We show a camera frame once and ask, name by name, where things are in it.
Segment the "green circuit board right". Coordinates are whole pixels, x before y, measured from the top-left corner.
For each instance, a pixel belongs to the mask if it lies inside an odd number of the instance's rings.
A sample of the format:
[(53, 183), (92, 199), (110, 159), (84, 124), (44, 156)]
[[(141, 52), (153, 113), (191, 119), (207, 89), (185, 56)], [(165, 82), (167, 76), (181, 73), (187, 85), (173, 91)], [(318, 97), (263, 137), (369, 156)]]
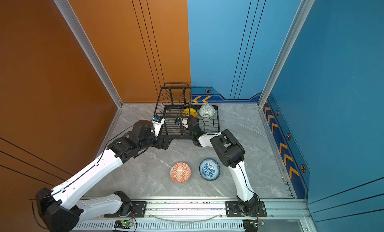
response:
[(245, 232), (258, 232), (259, 228), (264, 226), (262, 220), (243, 220), (243, 228)]

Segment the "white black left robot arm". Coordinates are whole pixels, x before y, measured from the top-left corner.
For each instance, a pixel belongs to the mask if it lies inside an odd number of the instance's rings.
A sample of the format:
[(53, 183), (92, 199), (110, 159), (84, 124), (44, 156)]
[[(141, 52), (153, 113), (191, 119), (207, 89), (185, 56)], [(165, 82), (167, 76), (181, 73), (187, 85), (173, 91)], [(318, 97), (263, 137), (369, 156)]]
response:
[(94, 161), (67, 181), (36, 194), (40, 218), (50, 232), (69, 232), (78, 223), (111, 214), (125, 217), (131, 214), (131, 199), (122, 191), (109, 196), (83, 201), (82, 197), (101, 179), (136, 158), (150, 147), (168, 149), (172, 138), (162, 135), (165, 120), (155, 116), (152, 121), (140, 120), (132, 131), (111, 142)]

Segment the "aluminium corner post right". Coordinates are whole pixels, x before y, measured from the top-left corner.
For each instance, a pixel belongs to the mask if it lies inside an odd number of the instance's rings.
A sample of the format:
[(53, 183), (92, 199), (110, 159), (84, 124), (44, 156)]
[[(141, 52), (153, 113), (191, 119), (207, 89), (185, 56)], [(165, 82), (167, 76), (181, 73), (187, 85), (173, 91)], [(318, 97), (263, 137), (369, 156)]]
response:
[(277, 56), (277, 59), (274, 63), (274, 66), (270, 72), (270, 75), (267, 79), (267, 82), (265, 84), (265, 87), (263, 89), (263, 92), (260, 96), (258, 105), (259, 108), (263, 108), (280, 73), (281, 70), (291, 52), (291, 49), (293, 48), (293, 45), (295, 44), (295, 41), (308, 17), (308, 14), (310, 13), (310, 10), (314, 4), (315, 0), (302, 0), (298, 10), (295, 14), (295, 17), (291, 23), (291, 26), (288, 30), (288, 33), (286, 35), (286, 38), (283, 42), (283, 45), (281, 47), (281, 50)]

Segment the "yellow bowl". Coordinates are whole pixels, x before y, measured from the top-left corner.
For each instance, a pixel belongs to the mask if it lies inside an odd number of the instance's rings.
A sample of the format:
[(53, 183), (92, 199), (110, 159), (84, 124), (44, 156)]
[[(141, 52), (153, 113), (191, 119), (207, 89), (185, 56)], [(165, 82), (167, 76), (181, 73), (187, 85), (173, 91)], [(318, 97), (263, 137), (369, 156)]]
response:
[(197, 114), (197, 111), (195, 109), (193, 109), (193, 108), (186, 108), (183, 111), (183, 116), (185, 116), (185, 117), (189, 117), (189, 116), (198, 117), (198, 114)]

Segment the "grey-green patterned bowl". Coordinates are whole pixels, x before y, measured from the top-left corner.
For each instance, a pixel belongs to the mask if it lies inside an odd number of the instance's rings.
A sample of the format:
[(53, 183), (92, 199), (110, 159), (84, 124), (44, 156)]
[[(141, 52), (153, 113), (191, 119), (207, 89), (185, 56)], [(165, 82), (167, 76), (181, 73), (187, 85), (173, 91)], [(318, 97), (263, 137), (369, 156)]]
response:
[(215, 108), (210, 104), (204, 104), (199, 109), (199, 114), (203, 118), (211, 118), (215, 114)]

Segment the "aluminium corner post left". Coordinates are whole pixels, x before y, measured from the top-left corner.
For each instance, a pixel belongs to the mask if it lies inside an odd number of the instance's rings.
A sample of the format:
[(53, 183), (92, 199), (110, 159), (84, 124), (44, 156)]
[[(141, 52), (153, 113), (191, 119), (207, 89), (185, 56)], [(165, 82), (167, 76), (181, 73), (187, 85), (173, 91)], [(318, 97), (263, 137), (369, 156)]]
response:
[(68, 0), (53, 0), (117, 108), (123, 101)]

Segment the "blue white floral bowl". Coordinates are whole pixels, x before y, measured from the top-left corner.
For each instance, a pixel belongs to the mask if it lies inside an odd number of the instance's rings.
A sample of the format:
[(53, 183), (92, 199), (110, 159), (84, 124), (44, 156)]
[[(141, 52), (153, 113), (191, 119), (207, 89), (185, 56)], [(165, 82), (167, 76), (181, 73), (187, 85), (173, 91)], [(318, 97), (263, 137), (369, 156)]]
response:
[(200, 163), (199, 172), (204, 180), (214, 181), (219, 178), (221, 168), (217, 161), (212, 158), (206, 158)]

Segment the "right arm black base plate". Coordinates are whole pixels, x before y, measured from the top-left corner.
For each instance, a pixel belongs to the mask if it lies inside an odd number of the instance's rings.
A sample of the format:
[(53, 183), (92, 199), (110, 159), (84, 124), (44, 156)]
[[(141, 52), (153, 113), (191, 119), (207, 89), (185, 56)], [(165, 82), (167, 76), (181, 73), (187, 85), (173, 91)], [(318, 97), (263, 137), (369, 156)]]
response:
[(225, 209), (226, 209), (226, 216), (228, 218), (235, 218), (235, 217), (252, 217), (252, 218), (266, 218), (268, 216), (267, 210), (265, 207), (265, 203), (263, 201), (257, 202), (257, 205), (255, 209), (253, 210), (253, 214), (246, 216), (239, 206), (238, 201), (225, 201)]

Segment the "green circuit board left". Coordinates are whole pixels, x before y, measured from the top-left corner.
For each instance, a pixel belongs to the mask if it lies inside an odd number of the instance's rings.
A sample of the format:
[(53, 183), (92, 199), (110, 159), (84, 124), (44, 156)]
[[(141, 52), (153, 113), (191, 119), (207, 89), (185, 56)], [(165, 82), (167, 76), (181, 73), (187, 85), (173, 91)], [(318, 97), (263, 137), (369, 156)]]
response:
[(134, 223), (129, 220), (116, 220), (114, 224), (115, 231), (126, 231), (134, 227)]

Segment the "green circuit board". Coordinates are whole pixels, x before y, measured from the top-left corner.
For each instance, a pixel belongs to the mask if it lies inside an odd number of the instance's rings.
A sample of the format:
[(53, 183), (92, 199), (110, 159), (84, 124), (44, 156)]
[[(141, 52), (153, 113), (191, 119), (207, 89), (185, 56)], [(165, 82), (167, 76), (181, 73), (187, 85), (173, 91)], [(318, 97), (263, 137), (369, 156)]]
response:
[(245, 232), (258, 232), (259, 228), (264, 226), (262, 220), (243, 220), (243, 228)]
[(115, 231), (126, 231), (134, 227), (134, 223), (129, 220), (116, 220), (114, 224)]

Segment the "aluminium corner post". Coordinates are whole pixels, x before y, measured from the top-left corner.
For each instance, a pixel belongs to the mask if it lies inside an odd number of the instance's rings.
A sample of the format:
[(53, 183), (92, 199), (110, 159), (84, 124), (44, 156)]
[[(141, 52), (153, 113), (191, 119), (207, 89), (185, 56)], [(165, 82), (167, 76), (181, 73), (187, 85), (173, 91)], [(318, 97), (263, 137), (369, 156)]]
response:
[(263, 108), (280, 73), (281, 70), (291, 52), (291, 49), (293, 48), (293, 45), (295, 44), (295, 41), (308, 17), (308, 14), (310, 13), (310, 10), (314, 4), (315, 0), (302, 0), (298, 10), (295, 14), (295, 17), (291, 23), (291, 26), (288, 30), (288, 33), (286, 35), (286, 38), (283, 42), (283, 45), (281, 47), (281, 50), (277, 56), (277, 59), (274, 63), (274, 66), (270, 72), (270, 75), (267, 79), (267, 82), (265, 84), (265, 87), (263, 89), (263, 92), (260, 96), (258, 105), (259, 108)]
[(68, 0), (53, 0), (117, 108), (123, 101)]

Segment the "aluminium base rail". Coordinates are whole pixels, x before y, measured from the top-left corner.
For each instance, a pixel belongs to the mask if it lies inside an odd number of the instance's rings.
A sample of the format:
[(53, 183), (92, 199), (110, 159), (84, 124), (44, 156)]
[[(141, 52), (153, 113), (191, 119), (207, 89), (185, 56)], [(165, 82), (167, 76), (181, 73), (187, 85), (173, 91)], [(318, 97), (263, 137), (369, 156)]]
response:
[[(154, 198), (146, 201), (143, 218), (104, 218), (78, 223), (73, 232), (244, 232), (243, 220), (262, 220), (258, 232), (315, 232), (317, 228), (303, 200), (262, 199), (266, 218), (226, 216), (225, 201), (230, 198)], [(129, 220), (134, 227), (115, 231), (116, 220)]]

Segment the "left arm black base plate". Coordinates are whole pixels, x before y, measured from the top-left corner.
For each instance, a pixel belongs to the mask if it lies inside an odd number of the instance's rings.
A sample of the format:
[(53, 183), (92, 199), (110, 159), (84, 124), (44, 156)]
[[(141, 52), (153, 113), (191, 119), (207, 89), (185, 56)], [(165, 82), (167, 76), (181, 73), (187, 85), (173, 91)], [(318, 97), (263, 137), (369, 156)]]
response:
[(146, 201), (125, 202), (114, 214), (106, 214), (104, 218), (143, 218), (146, 213)]

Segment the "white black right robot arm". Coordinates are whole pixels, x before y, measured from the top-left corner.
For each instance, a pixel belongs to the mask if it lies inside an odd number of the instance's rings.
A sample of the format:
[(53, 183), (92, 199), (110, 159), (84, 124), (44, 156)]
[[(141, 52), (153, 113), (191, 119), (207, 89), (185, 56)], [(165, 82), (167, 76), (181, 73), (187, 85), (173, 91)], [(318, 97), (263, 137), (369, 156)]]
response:
[(204, 133), (198, 118), (193, 116), (189, 116), (187, 125), (194, 145), (212, 147), (221, 163), (229, 169), (235, 182), (241, 213), (246, 217), (256, 216), (261, 209), (261, 200), (248, 179), (243, 146), (228, 129), (219, 133)]

